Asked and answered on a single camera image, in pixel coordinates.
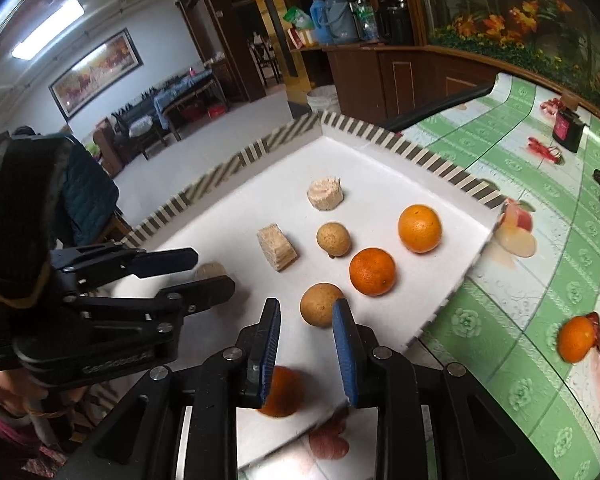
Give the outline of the person's left hand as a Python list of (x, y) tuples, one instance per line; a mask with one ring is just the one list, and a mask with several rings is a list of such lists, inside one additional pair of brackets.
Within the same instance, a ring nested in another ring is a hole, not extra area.
[(48, 391), (31, 375), (20, 370), (0, 372), (0, 443), (28, 446), (33, 442), (48, 445), (71, 438), (68, 419), (51, 419), (42, 413), (41, 401)]

